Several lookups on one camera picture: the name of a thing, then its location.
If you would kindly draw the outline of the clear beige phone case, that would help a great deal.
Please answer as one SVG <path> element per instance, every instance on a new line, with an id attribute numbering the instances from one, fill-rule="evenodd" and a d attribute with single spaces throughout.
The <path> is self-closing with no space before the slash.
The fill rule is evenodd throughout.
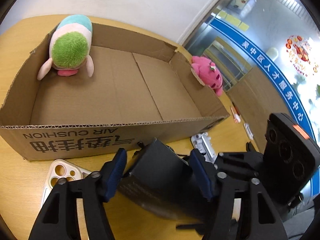
<path id="1" fill-rule="evenodd" d="M 52 162 L 46 181 L 44 183 L 41 206 L 45 203 L 53 187 L 60 178 L 66 178 L 67 181 L 81 180 L 87 177 L 91 171 L 76 166 L 63 159 L 56 159 Z"/>

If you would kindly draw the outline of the silver metal bracket part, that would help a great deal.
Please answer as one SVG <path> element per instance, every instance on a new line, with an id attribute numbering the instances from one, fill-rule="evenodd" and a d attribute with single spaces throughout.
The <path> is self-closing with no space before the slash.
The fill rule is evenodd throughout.
<path id="1" fill-rule="evenodd" d="M 214 163 L 217 158 L 217 154 L 214 151 L 210 140 L 211 137 L 207 132 L 197 133 L 190 138 L 193 148 L 198 149 L 207 162 Z"/>

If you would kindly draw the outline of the black rectangular box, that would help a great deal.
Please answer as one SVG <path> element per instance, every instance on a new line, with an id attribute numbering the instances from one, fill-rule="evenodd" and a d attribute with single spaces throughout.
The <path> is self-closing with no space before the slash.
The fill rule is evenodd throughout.
<path id="1" fill-rule="evenodd" d="M 206 220 L 210 204 L 188 163 L 158 139 L 135 152 L 118 191 L 142 208 L 171 220 Z"/>

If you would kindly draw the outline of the small white clip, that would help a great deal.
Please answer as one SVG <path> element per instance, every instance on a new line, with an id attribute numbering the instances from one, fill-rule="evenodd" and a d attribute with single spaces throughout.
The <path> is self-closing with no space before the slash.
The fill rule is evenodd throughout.
<path id="1" fill-rule="evenodd" d="M 254 139 L 254 135 L 253 135 L 253 133 L 252 133 L 250 127 L 249 127 L 249 124 L 246 123 L 246 122 L 244 123 L 244 129 L 245 129 L 245 131 L 246 131 L 246 134 L 247 134 L 248 138 L 249 138 L 250 140 L 253 140 L 253 139 Z"/>

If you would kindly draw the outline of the red white marker pen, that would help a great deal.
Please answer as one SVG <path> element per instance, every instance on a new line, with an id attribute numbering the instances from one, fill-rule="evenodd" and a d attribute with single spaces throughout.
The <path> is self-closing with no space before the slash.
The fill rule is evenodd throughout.
<path id="1" fill-rule="evenodd" d="M 241 118 L 240 118 L 240 112 L 238 110 L 238 108 L 236 107 L 235 103 L 232 102 L 232 105 L 230 106 L 233 118 L 234 118 L 234 122 L 235 123 L 240 123 L 241 122 Z"/>

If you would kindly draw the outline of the pink plush toy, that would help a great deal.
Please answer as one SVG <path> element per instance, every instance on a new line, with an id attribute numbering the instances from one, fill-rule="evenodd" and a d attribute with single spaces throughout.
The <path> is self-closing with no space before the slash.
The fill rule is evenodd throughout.
<path id="1" fill-rule="evenodd" d="M 216 64 L 204 56 L 193 56 L 191 66 L 202 82 L 209 86 L 217 96 L 223 93 L 223 78 Z"/>

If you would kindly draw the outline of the brown cardboard box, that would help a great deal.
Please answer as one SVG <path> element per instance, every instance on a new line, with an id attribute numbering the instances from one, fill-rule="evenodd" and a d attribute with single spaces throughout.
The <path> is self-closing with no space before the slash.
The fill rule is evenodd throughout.
<path id="1" fill-rule="evenodd" d="M 47 34 L 15 76 L 1 107 L 1 137 L 24 159 L 52 160 L 132 150 L 205 132 L 229 116 L 183 54 L 157 38 L 93 24 L 92 77 L 37 73 Z"/>

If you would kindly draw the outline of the green haired plush toy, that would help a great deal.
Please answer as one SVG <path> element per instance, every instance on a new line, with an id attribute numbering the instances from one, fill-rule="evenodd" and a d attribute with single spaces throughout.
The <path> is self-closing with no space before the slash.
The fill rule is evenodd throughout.
<path id="1" fill-rule="evenodd" d="M 70 15 L 64 18 L 49 42 L 49 59 L 41 66 L 37 79 L 42 80 L 53 68 L 58 76 L 76 75 L 85 67 L 88 77 L 94 73 L 94 63 L 89 54 L 93 26 L 85 15 Z"/>

